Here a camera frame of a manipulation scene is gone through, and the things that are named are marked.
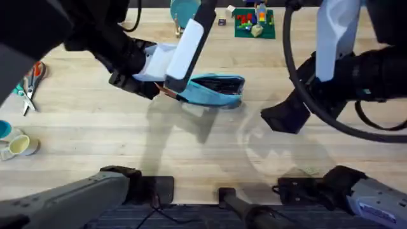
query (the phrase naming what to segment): cup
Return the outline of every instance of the cup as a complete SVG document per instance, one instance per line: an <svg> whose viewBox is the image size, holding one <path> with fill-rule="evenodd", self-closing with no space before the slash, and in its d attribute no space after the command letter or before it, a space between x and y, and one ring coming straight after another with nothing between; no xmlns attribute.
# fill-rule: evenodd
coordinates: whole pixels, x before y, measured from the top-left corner
<svg viewBox="0 0 407 229"><path fill-rule="evenodd" d="M188 21L195 16L201 0L171 0L170 14L177 26L185 29Z"/></svg>
<svg viewBox="0 0 407 229"><path fill-rule="evenodd" d="M20 129L14 128L7 121L0 120L0 140L10 142L22 134L24 133Z"/></svg>
<svg viewBox="0 0 407 229"><path fill-rule="evenodd" d="M8 141L0 140L0 149L7 147L7 145L8 145Z"/></svg>
<svg viewBox="0 0 407 229"><path fill-rule="evenodd" d="M1 160L9 160L17 155L29 156L37 152L39 146L38 139L27 135L20 135L14 138L6 148L0 151Z"/></svg>

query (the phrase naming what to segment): black cable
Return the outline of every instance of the black cable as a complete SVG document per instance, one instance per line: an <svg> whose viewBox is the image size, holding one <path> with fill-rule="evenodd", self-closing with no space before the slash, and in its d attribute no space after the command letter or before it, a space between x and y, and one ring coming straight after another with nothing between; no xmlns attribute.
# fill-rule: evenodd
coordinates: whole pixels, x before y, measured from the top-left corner
<svg viewBox="0 0 407 229"><path fill-rule="evenodd" d="M275 218L274 214L276 214L276 215L280 216L281 218L284 218L285 220L287 220L287 221L291 222L292 224L296 225L298 228L308 229L308 227L302 225L299 221L296 221L295 219L290 218L290 217L286 216L285 214L282 214L279 211L271 209L270 213L273 215L274 218Z"/></svg>
<svg viewBox="0 0 407 229"><path fill-rule="evenodd" d="M387 131L399 131L399 130L403 130L405 128L407 128L407 120L400 123L399 125L396 125L395 127L382 127L379 126L378 124L375 124L373 121L371 121L366 114L363 111L362 108L362 101L356 101L355 102L355 110L357 115L359 116L359 118L368 126L376 128L378 130L387 130Z"/></svg>
<svg viewBox="0 0 407 229"><path fill-rule="evenodd" d="M171 216L165 214L162 210L159 210L158 208L153 207L153 206L151 206L151 207L152 207L158 214L160 214L160 215L164 216L165 218L167 218L167 219L169 219L169 220L175 222L175 223L178 224L178 225L185 225L185 224L188 224L188 223L197 223L197 222L201 222L201 221L202 221L201 219L189 219L189 220L174 219L173 217L171 217Z"/></svg>
<svg viewBox="0 0 407 229"><path fill-rule="evenodd" d="M146 217L144 217L144 219L142 219L142 221L139 223L139 225L135 229L140 229L140 227L147 221L147 219L149 219L155 212L156 212L155 209L152 210Z"/></svg>
<svg viewBox="0 0 407 229"><path fill-rule="evenodd" d="M286 7L286 12L284 13L284 24L283 24L283 47L284 56L286 59L287 68L290 75L290 80L293 82L295 88L297 89L299 95L301 96L303 102L307 105L309 110L316 114L318 118L327 123L328 125L334 127L336 130L343 132L345 134L358 137L365 140L376 141L376 142L386 142L386 143L407 143L407 135L385 135L385 134L374 134L358 130L356 128L349 127L336 121L327 112L321 109L311 98L310 94L307 92L303 83L297 76L295 63L293 60L293 51L291 49L291 19L293 17L294 10L298 10L300 7L298 5L288 4Z"/></svg>
<svg viewBox="0 0 407 229"><path fill-rule="evenodd" d="M142 4L142 0L139 0L137 2L137 9L138 9L137 20L135 21L134 26L131 29L126 29L126 28L122 27L125 32L134 32L138 28L139 23L140 23L140 18L141 18L141 10L142 10L141 4Z"/></svg>

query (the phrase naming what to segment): teal pouch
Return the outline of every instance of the teal pouch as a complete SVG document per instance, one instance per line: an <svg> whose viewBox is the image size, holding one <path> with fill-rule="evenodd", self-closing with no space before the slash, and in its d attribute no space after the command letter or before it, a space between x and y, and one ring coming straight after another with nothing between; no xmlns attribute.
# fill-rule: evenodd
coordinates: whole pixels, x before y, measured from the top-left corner
<svg viewBox="0 0 407 229"><path fill-rule="evenodd" d="M244 82L243 77L232 74L198 74L177 98L201 106L232 106L240 104Z"/></svg>

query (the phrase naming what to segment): gray robot arm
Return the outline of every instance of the gray robot arm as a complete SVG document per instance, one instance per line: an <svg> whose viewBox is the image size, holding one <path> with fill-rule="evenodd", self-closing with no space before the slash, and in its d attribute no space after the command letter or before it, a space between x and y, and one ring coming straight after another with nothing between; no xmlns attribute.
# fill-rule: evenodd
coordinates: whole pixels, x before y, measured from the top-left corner
<svg viewBox="0 0 407 229"><path fill-rule="evenodd" d="M284 205L320 204L392 229L407 226L407 195L365 173L336 166L323 178L282 177L273 187Z"/></svg>
<svg viewBox="0 0 407 229"><path fill-rule="evenodd" d="M138 170L100 171L94 176L28 197L0 202L0 228L79 228L123 204Z"/></svg>

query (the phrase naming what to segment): wooden table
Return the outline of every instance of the wooden table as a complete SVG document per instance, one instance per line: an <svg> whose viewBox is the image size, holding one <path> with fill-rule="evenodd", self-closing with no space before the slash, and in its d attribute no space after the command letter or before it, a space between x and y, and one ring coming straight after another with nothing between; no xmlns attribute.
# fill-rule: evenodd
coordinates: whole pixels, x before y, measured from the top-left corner
<svg viewBox="0 0 407 229"><path fill-rule="evenodd" d="M315 116L298 135L273 132L262 108L283 101L293 89L282 49L284 9L275 10L277 39L233 37L232 20L213 26L195 73L236 73L246 78L244 104L234 110L182 105L166 96L154 101L112 87L109 73L88 52L58 47L44 62L51 71L34 102L40 113L22 116L22 101L10 98L0 119L41 140L41 151L0 163L0 199L21 197L95 174L106 165L141 169L145 175L176 179L175 203L213 204L219 187L236 187L252 202L277 203L271 191L281 176L323 176L335 165L366 172L407 191L407 149L347 136ZM293 50L297 66L315 50L316 8L294 14ZM135 11L126 25L130 27ZM131 34L176 43L169 9L143 9ZM378 48L363 11L355 51ZM366 128L349 104L340 120ZM406 118L406 102L364 104L379 123Z"/></svg>

